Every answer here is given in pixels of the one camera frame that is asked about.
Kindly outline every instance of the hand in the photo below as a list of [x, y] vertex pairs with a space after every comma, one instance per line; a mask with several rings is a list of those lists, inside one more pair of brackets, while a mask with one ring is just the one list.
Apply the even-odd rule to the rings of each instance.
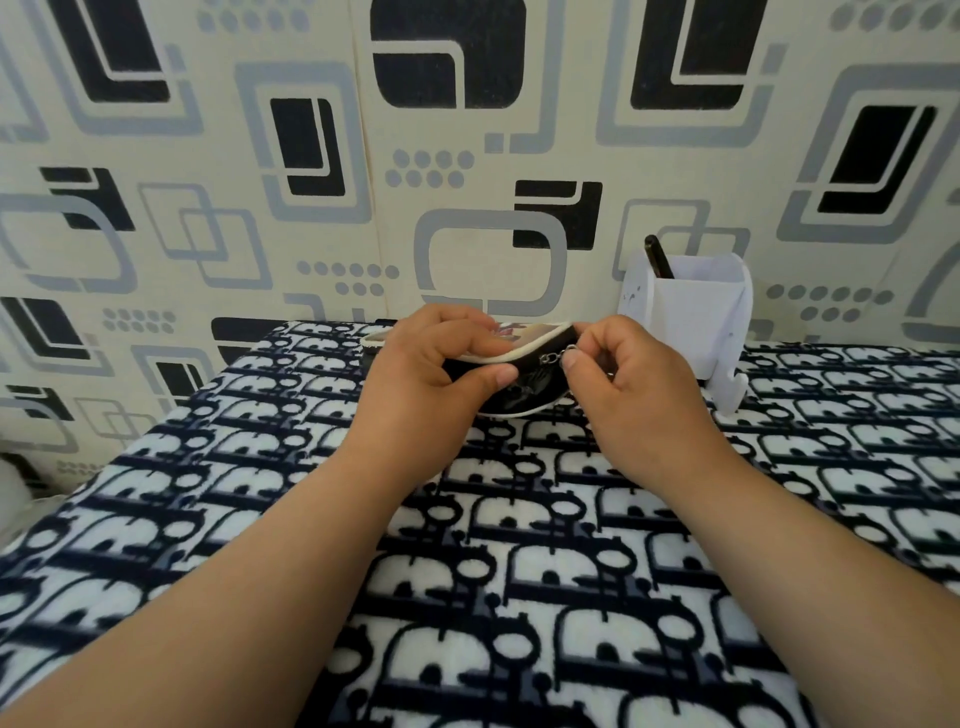
[[517, 370], [494, 364], [451, 382], [444, 359], [508, 352], [512, 345], [493, 335], [496, 326], [476, 308], [435, 303], [398, 322], [373, 361], [338, 449], [342, 460], [388, 473], [404, 495], [449, 465], [480, 405], [513, 382]]
[[[625, 477], [661, 495], [739, 461], [680, 354], [626, 316], [577, 329], [578, 348], [563, 359], [566, 379], [600, 449]], [[611, 382], [606, 372], [614, 370]]]

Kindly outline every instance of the left hand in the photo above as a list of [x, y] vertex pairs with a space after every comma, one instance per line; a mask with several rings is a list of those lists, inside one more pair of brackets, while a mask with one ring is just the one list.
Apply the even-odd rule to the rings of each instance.
[[494, 364], [451, 382], [444, 360], [508, 352], [512, 345], [493, 335], [496, 326], [476, 308], [436, 303], [399, 321], [373, 361], [337, 457], [362, 473], [386, 476], [404, 496], [449, 465], [480, 405], [513, 382], [517, 370]]

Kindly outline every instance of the zipper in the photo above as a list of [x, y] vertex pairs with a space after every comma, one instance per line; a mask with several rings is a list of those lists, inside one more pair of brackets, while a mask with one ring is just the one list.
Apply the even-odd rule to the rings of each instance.
[[562, 352], [551, 352], [551, 353], [541, 354], [541, 355], [540, 355], [540, 364], [542, 364], [542, 365], [544, 365], [544, 366], [546, 366], [546, 365], [548, 365], [548, 364], [556, 364], [556, 363], [558, 363], [561, 359], [564, 358], [564, 354], [565, 354], [565, 353], [569, 352], [571, 349], [576, 349], [576, 348], [577, 348], [577, 347], [576, 347], [575, 344], [570, 344], [570, 346], [566, 347]]

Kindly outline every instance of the black coin purse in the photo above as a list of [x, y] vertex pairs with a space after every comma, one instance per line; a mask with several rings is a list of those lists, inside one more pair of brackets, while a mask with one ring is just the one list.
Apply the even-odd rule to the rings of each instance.
[[[383, 348], [388, 333], [379, 331], [360, 340], [364, 372]], [[513, 364], [519, 370], [513, 384], [483, 403], [480, 415], [498, 420], [525, 417], [566, 396], [569, 386], [560, 360], [567, 349], [577, 344], [579, 337], [572, 324], [503, 324], [495, 333], [513, 342], [514, 349], [500, 356], [466, 354], [444, 362], [444, 371], [454, 381], [487, 364]]]

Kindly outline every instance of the black and white fabric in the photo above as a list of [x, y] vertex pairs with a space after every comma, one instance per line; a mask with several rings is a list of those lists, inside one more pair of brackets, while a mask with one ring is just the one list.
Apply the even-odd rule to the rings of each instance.
[[[349, 427], [357, 342], [373, 330], [278, 328], [11, 545], [0, 703], [323, 462]], [[716, 419], [743, 457], [960, 591], [957, 354], [774, 344], [742, 369], [749, 399]], [[404, 501], [300, 718], [327, 722], [822, 725], [684, 526], [611, 470], [572, 400], [478, 420]]]

